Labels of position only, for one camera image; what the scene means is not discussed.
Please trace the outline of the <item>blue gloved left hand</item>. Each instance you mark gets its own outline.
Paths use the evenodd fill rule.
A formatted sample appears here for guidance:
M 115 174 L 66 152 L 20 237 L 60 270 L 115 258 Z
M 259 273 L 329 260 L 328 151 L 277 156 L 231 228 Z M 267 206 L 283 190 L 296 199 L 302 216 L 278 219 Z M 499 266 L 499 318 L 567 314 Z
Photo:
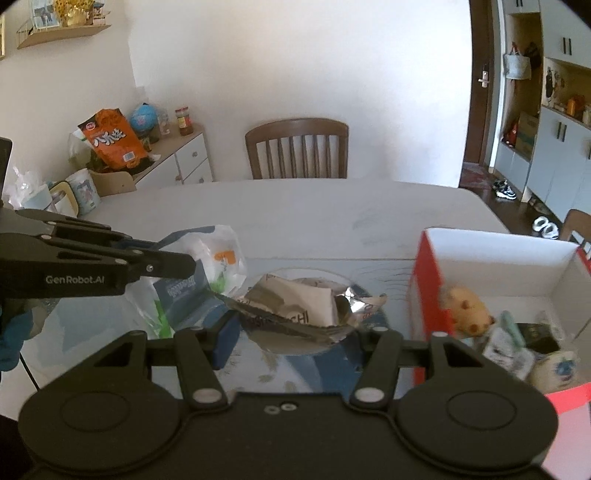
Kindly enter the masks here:
M 19 362 L 24 342 L 33 329 L 33 313 L 27 311 L 12 318 L 1 333 L 0 371 L 13 370 Z

